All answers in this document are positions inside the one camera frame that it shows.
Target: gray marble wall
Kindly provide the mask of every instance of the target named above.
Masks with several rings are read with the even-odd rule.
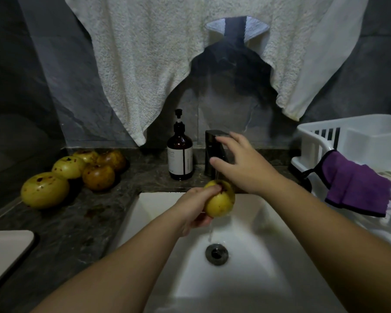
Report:
[[[20,6],[17,0],[0,0],[0,206],[64,146]]]
[[[19,2],[67,145],[136,147],[104,96],[89,35],[64,0]],[[229,59],[237,61],[237,67],[226,65]],[[257,147],[296,147],[298,123],[276,107],[268,73],[251,53],[223,42],[213,45],[168,97],[148,128],[147,145],[165,146],[172,135],[173,110],[179,107],[188,136],[199,146],[204,131],[216,128],[242,132]],[[391,0],[369,1],[354,51],[313,100],[301,123],[370,113],[391,114]]]

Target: hand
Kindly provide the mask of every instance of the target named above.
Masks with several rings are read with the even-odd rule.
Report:
[[[212,157],[211,165],[239,188],[263,195],[264,188],[269,187],[280,174],[251,146],[245,136],[234,132],[230,132],[230,136],[233,138],[217,136],[216,140],[230,149],[235,156],[235,164]]]
[[[171,212],[184,220],[182,236],[188,235],[192,228],[207,226],[211,223],[212,218],[203,212],[204,205],[208,199],[220,191],[219,185],[206,189],[190,189],[170,208]]]

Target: running water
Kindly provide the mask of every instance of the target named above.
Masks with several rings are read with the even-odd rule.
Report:
[[[209,243],[211,243],[212,238],[213,238],[213,220],[209,224]]]

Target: brown glass bottle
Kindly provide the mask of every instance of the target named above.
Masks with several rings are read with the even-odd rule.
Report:
[[[174,136],[168,139],[168,169],[172,179],[186,180],[193,174],[193,142],[184,134],[186,127],[180,121],[182,110],[175,110],[177,122],[174,124]]]

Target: left hand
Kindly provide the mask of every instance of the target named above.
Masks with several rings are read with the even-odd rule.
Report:
[[[182,236],[188,235],[192,228],[207,226],[211,223],[212,218],[203,212],[204,205],[208,199],[220,191],[221,186],[219,185],[210,186],[206,189],[190,189],[170,208],[170,212],[184,220]]]

